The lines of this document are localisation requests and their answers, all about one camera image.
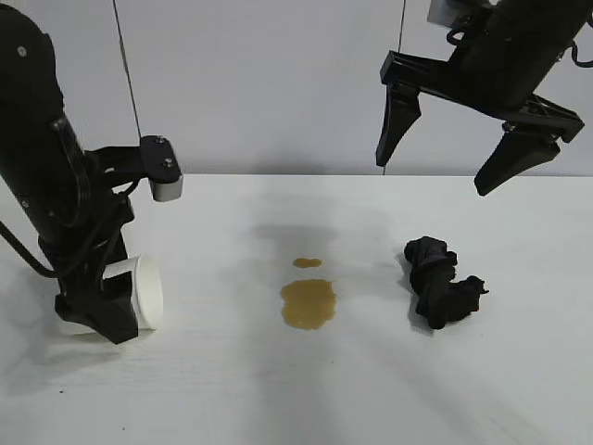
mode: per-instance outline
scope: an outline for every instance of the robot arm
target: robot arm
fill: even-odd
[[[388,54],[381,69],[387,100],[376,162],[385,166],[420,118],[418,95],[435,95],[505,121],[505,135],[475,177],[483,196],[553,160],[560,153],[556,141],[571,142],[584,127],[576,113],[533,92],[567,48],[573,48],[577,61],[574,38],[591,21],[593,0],[457,3],[467,13],[457,17],[448,33],[456,46],[448,61]]]
[[[107,264],[128,258],[120,229],[133,220],[130,193],[143,178],[157,201],[181,195],[183,177],[161,136],[139,146],[81,150],[57,84],[47,34],[0,5],[0,174],[39,233],[46,269],[3,224],[0,235],[33,268],[56,278],[56,312],[121,343],[137,337],[130,273],[103,279]],[[131,183],[120,193],[113,188]]]

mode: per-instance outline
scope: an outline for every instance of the white table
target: white table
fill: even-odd
[[[144,184],[126,239],[161,264],[166,325],[152,335],[61,337],[56,284],[3,245],[0,443],[593,443],[591,189],[520,178],[480,198],[471,178],[188,176],[159,205]],[[433,334],[400,255],[421,235],[491,290]],[[281,288],[306,278],[338,296],[318,331],[281,316]]]

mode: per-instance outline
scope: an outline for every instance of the brown liquid spill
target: brown liquid spill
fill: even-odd
[[[293,261],[293,265],[300,269],[308,269],[309,267],[319,267],[323,264],[319,258],[297,258]]]
[[[319,329],[334,318],[335,293],[329,281],[295,281],[283,287],[282,298],[284,321],[296,329]]]

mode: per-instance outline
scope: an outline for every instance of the cable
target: cable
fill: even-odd
[[[56,278],[57,274],[55,271],[50,271],[43,266],[33,255],[25,248],[18,238],[14,236],[12,232],[0,221],[0,235],[7,241],[7,243],[15,249],[15,251],[24,259],[31,268],[39,275],[45,278]]]
[[[132,76],[130,75],[130,67],[128,66],[128,58],[126,56],[126,47],[123,43],[123,33],[121,32],[121,24],[120,24],[120,13],[118,11],[118,4],[116,0],[113,0],[113,12],[115,14],[115,21],[118,25],[118,36],[120,38],[120,51],[121,51],[121,59],[123,60],[123,70],[126,72],[126,77],[128,79],[128,88],[130,89],[130,99],[132,100],[132,109],[133,109],[133,117],[136,120],[136,130],[138,131],[138,139],[142,137],[142,132],[140,131],[140,120],[138,119],[138,108],[136,107],[136,99],[133,95],[133,88],[132,88]]]
[[[579,68],[593,68],[593,60],[589,60],[588,62],[579,61],[578,46],[575,41],[571,42],[571,58],[573,59],[574,64]]]
[[[404,36],[404,23],[406,21],[406,6],[408,5],[408,0],[404,0],[404,4],[401,8],[401,19],[399,20],[399,37],[397,38],[397,51],[401,52],[401,41]],[[387,173],[387,165],[383,166],[383,176]]]
[[[401,39],[404,35],[404,22],[406,19],[406,5],[408,1],[404,0],[404,5],[401,8],[401,21],[399,22],[399,39],[397,41],[397,51],[401,52]]]
[[[587,19],[587,25],[589,25],[591,28],[593,28],[593,15],[591,15],[588,19]],[[581,62],[578,59],[578,45],[576,44],[575,41],[571,42],[571,58],[573,59],[574,64],[579,67],[579,68],[593,68],[593,60],[590,60],[588,62]]]
[[[107,209],[107,211],[103,214],[101,219],[97,222],[91,233],[84,239],[81,244],[81,248],[79,248],[74,255],[72,256],[72,260],[67,263],[65,269],[60,271],[58,274],[56,271],[52,271],[47,269],[43,266],[28,250],[23,246],[23,244],[19,241],[19,239],[14,236],[12,232],[5,226],[3,222],[0,221],[0,235],[7,241],[7,243],[19,254],[19,256],[25,260],[27,264],[31,266],[31,268],[37,272],[39,275],[44,276],[45,278],[58,278],[68,276],[70,273],[76,269],[76,267],[84,260],[86,255],[88,254],[89,250],[92,248],[93,241],[95,241],[95,237],[101,231],[105,223],[109,220],[109,217],[112,213],[118,208],[118,206],[125,202],[125,198],[127,198],[137,187],[139,181],[134,181],[128,188],[126,188],[123,192],[119,192],[116,199],[113,201],[111,206]]]

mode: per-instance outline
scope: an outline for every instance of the gray wall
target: gray wall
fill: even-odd
[[[89,148],[136,139],[110,0],[21,0],[50,32],[68,112]],[[447,58],[446,31],[410,0],[402,50]],[[165,134],[188,172],[380,174],[373,154],[403,0],[118,0],[144,133]],[[593,58],[583,30],[582,57]],[[539,93],[593,128],[593,70],[568,57]],[[387,169],[474,174],[500,122],[429,96]],[[536,174],[591,174],[585,129]]]

